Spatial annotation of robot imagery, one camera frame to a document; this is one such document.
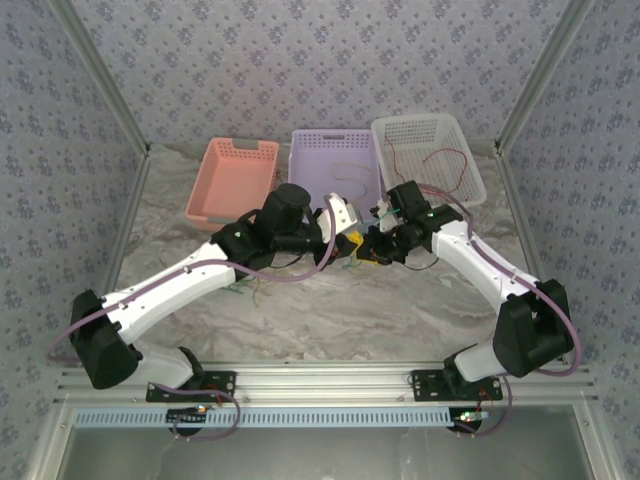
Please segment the aluminium table side rail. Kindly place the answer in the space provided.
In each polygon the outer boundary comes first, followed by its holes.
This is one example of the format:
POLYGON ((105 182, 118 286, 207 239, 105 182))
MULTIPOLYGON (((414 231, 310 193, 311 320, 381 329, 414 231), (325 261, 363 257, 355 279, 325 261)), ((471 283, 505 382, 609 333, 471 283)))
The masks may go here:
MULTIPOLYGON (((149 168, 149 148, 147 148, 141 157, 131 193, 125 204, 107 270, 100 283, 100 293, 106 293, 116 286, 124 259, 125 246, 133 228, 149 168)), ((61 403, 52 403, 32 452, 24 480, 56 480, 58 478, 63 470, 61 465, 69 437, 74 429, 77 409, 77 401, 74 399, 64 398, 61 403)))
MULTIPOLYGON (((529 272, 538 278, 545 278, 546 272, 539 259, 511 167, 499 148, 496 148, 496 163, 529 272)), ((627 480, 613 437, 606 424, 601 400, 602 397, 599 395, 588 397, 585 392, 582 392, 581 399, 573 404, 574 416, 590 469, 595 480, 627 480)))

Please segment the pink plastic basket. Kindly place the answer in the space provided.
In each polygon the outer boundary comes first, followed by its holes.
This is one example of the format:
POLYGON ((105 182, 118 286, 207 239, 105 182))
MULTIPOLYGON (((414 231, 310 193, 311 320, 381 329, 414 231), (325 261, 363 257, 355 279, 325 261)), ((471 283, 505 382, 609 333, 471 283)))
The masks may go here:
POLYGON ((276 177, 279 144, 257 141, 241 148, 231 138, 209 142, 194 183, 186 218, 202 231, 217 231, 260 208, 276 177))

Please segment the grey sheet metal panel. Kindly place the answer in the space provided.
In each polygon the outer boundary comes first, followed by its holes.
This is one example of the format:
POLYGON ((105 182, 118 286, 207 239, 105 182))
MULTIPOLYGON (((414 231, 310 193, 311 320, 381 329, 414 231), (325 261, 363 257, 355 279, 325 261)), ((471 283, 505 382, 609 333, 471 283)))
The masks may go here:
POLYGON ((437 428, 241 429, 181 442, 164 429, 78 429, 58 480, 594 480, 574 439, 459 438, 437 428))

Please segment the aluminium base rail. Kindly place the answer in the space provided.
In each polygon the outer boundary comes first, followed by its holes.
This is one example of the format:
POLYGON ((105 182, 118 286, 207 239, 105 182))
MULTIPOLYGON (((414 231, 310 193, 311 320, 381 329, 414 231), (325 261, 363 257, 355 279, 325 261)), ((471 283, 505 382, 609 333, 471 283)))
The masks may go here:
MULTIPOLYGON (((400 406, 412 403, 409 374, 440 369, 435 362, 206 362, 207 370, 237 374, 235 398, 244 406, 400 406)), ((595 403, 599 395, 594 376, 582 367, 567 377, 539 373, 509 380, 516 406, 595 403)), ((56 403, 76 405, 140 405, 146 383, 95 390, 84 371, 65 368, 54 391, 56 403)))

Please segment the white plastic basket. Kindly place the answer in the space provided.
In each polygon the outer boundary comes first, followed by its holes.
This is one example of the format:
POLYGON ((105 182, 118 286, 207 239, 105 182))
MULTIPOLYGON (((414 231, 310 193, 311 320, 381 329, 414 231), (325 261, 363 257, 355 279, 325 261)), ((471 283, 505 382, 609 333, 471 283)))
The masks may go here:
POLYGON ((371 133, 386 191, 414 180, 449 193, 466 207, 486 201, 484 182, 452 115, 379 118, 371 123, 371 133))

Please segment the black controller board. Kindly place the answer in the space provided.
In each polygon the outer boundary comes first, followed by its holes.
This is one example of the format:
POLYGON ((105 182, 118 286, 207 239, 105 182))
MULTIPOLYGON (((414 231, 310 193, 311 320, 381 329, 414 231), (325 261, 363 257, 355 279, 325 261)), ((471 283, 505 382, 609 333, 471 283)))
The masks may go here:
POLYGON ((169 409, 165 422, 176 437, 191 437, 203 429, 207 418, 207 408, 196 406, 181 409, 169 409))
POLYGON ((481 407, 453 407, 449 409, 453 425, 450 430, 456 433, 474 435, 490 414, 481 407))

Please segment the purple plastic basket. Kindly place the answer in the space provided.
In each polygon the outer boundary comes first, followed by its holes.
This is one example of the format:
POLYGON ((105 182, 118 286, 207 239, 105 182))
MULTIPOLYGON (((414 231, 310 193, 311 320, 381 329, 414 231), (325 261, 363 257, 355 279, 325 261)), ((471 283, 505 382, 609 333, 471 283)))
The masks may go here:
POLYGON ((368 129, 299 129, 292 133, 288 181, 311 196, 311 208, 336 193, 353 204, 363 223, 375 221, 372 210, 382 199, 381 175, 368 129))

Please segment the aluminium frame post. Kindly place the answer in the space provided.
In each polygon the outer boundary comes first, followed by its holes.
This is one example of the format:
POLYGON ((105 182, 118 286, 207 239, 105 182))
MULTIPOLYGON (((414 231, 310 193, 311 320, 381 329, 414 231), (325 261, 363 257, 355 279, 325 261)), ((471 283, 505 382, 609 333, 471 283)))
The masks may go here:
POLYGON ((505 156, 525 127, 594 3, 595 0, 567 0, 513 109, 495 139, 495 148, 499 156, 505 156))
POLYGON ((89 30, 84 26, 71 0, 46 1, 67 34, 71 44, 76 49, 125 136, 134 149, 145 157, 149 143, 121 94, 115 77, 102 59, 89 30))

